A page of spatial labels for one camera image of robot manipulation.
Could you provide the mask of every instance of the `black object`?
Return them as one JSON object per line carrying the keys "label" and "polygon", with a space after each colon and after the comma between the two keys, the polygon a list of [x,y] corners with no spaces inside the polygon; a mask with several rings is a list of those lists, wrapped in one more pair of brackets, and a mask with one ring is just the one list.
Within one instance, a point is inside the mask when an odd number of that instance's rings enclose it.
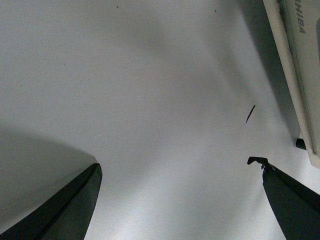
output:
{"label": "black object", "polygon": [[298,149],[307,150],[305,141],[304,141],[303,139],[301,139],[301,138],[298,138],[298,139],[296,140],[295,146],[296,146]]}
{"label": "black object", "polygon": [[263,157],[247,164],[262,164],[263,187],[287,240],[320,240],[320,195],[302,185]]}
{"label": "black object", "polygon": [[95,210],[102,170],[94,163],[0,240],[83,240]]}

